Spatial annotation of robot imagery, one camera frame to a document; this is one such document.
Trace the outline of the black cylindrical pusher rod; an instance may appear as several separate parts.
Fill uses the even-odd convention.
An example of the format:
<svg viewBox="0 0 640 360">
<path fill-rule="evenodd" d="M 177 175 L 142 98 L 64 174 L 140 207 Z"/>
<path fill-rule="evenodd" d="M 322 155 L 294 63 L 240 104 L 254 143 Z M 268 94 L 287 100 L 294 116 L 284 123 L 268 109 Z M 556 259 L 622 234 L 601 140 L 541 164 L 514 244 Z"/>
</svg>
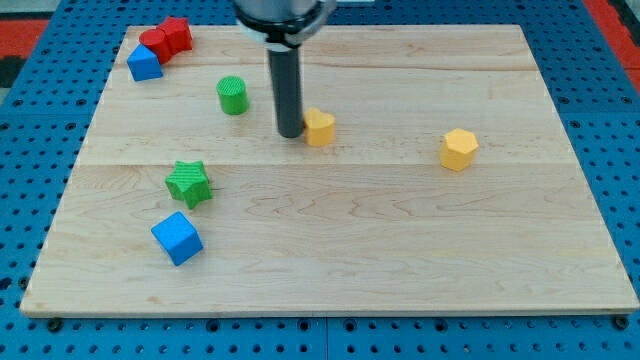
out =
<svg viewBox="0 0 640 360">
<path fill-rule="evenodd" d="M 268 50 L 267 54 L 278 133 L 297 138 L 304 128 L 299 51 Z"/>
</svg>

